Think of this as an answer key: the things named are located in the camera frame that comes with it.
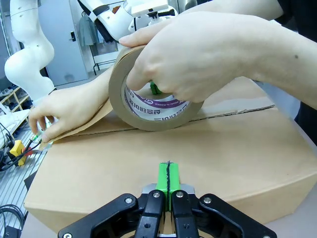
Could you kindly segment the person's left forearm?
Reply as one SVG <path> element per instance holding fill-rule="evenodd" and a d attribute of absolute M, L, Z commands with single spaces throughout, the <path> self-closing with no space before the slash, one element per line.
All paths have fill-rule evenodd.
<path fill-rule="evenodd" d="M 250 78 L 270 83 L 317 110 L 317 43 L 267 22 L 255 35 Z"/>

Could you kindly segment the grey hanging jacket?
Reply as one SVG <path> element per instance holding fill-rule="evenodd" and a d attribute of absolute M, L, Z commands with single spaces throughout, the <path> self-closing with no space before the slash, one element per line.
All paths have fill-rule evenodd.
<path fill-rule="evenodd" d="M 82 47 L 99 43 L 97 28 L 94 22 L 85 13 L 79 21 L 79 35 Z"/>

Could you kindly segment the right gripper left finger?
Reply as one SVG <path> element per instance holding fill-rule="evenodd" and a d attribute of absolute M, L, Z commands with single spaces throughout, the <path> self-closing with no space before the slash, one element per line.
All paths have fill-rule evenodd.
<path fill-rule="evenodd" d="M 158 181 L 139 197 L 124 193 L 101 208 L 68 225 L 58 238 L 157 238 L 163 231 L 170 189 L 170 163 L 159 165 Z"/>

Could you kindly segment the person's right forearm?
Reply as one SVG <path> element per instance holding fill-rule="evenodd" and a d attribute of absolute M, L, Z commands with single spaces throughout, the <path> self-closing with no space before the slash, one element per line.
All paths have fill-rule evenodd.
<path fill-rule="evenodd" d="M 266 20 L 273 20 L 283 15 L 282 7 L 278 0 L 212 0 L 207 3 L 194 6 L 179 16 L 164 20 L 153 26 L 147 26 L 137 30 L 135 33 L 121 34 L 120 44 L 127 47 L 136 47 L 147 44 L 161 29 L 175 20 L 181 19 L 188 13 L 193 12 L 221 12 L 244 15 L 254 15 Z M 93 81 L 81 86 L 81 91 L 87 93 L 85 98 L 91 98 L 92 104 L 98 106 L 108 99 L 108 81 L 112 73 L 112 68 L 102 73 Z"/>

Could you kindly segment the brown packing tape roll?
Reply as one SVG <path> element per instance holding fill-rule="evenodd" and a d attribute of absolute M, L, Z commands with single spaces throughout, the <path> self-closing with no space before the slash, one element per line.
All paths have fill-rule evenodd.
<path fill-rule="evenodd" d="M 139 95 L 126 85 L 126 77 L 144 46 L 124 48 L 118 55 L 109 78 L 108 100 L 98 109 L 89 122 L 55 140 L 77 134 L 102 120 L 110 112 L 129 126 L 144 131 L 173 129 L 192 120 L 203 103 L 179 101 L 171 94 L 153 95 L 150 88 Z"/>

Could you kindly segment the person in black t-shirt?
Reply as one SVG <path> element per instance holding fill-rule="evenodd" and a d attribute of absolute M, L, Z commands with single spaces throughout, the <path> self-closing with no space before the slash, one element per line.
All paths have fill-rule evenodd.
<path fill-rule="evenodd" d="M 277 0 L 283 15 L 276 21 L 282 25 L 294 19 L 297 32 L 317 43 L 317 0 Z M 317 146 L 317 110 L 301 102 L 295 122 Z"/>

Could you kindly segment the person's left hand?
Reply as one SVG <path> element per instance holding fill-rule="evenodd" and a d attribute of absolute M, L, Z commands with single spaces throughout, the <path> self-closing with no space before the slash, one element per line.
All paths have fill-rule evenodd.
<path fill-rule="evenodd" d="M 119 40 L 144 47 L 127 86 L 137 91 L 153 82 L 178 100 L 202 102 L 237 77 L 251 78 L 251 41 L 263 22 L 251 15 L 203 11 L 139 29 Z"/>

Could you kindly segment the brown cardboard box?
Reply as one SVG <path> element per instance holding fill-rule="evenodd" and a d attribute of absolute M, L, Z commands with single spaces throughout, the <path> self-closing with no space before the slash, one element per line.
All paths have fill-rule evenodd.
<path fill-rule="evenodd" d="M 122 194 L 139 196 L 163 162 L 178 164 L 197 196 L 215 194 L 261 223 L 293 213 L 317 183 L 317 156 L 295 124 L 238 78 L 166 131 L 135 129 L 105 104 L 51 146 L 24 206 L 58 232 Z"/>

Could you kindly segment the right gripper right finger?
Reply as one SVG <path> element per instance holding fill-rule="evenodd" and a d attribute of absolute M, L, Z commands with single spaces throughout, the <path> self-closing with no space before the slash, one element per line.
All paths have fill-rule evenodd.
<path fill-rule="evenodd" d="M 169 164 L 169 204 L 177 238 L 276 238 L 276 233 L 218 196 L 198 198 L 181 187 L 178 164 Z"/>

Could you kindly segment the yellow emergency stop box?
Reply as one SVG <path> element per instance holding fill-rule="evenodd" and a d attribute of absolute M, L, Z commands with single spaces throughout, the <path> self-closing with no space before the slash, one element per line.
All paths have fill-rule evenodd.
<path fill-rule="evenodd" d="M 31 154 L 31 152 L 28 152 L 28 150 L 31 149 L 31 144 L 31 140 L 28 141 L 26 146 L 21 140 L 15 140 L 14 146 L 8 152 L 8 156 L 15 166 L 22 166 L 25 164 L 27 156 Z"/>

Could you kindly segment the person's right hand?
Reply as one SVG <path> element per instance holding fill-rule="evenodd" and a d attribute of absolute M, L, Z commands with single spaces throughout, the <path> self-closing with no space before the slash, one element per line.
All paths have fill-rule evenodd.
<path fill-rule="evenodd" d="M 53 91 L 31 110 L 30 128 L 37 134 L 40 126 L 42 141 L 49 142 L 87 123 L 107 99 L 108 85 L 92 81 Z"/>

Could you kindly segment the wooden shoe shelf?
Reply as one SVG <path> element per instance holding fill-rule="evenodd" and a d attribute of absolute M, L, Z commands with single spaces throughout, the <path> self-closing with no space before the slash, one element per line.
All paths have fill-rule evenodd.
<path fill-rule="evenodd" d="M 33 106 L 29 95 L 14 84 L 0 90 L 0 103 L 10 113 L 31 109 Z"/>

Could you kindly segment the black floor rack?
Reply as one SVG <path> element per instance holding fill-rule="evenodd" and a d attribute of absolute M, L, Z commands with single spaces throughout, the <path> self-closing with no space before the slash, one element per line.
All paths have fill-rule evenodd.
<path fill-rule="evenodd" d="M 101 69 L 101 66 L 114 63 L 119 53 L 117 42 L 105 42 L 97 43 L 90 46 L 90 50 L 93 57 L 93 71 L 97 75 L 97 70 Z"/>

